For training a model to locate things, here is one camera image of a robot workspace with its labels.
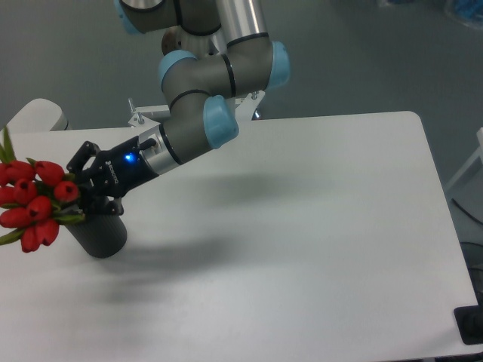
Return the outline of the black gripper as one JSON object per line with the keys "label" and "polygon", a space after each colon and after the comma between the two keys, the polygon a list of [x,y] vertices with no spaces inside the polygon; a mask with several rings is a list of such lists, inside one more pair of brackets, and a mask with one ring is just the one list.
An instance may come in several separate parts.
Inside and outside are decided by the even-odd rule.
{"label": "black gripper", "polygon": [[66,166],[77,180],[78,206],[82,212],[86,215],[123,215],[120,198],[158,176],[142,155],[143,151],[154,146],[154,140],[140,142],[138,137],[110,150],[101,150],[97,144],[85,141]]}

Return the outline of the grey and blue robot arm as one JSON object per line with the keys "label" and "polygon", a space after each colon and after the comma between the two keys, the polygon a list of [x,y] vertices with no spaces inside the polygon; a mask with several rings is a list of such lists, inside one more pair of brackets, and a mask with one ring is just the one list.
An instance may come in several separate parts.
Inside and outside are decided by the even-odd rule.
{"label": "grey and blue robot arm", "polygon": [[84,143],[67,166],[80,191],[71,213],[122,214],[130,190],[238,136],[229,99],[280,87],[291,74],[259,1],[117,1],[115,8],[131,33],[184,32],[158,67],[170,118],[106,151]]}

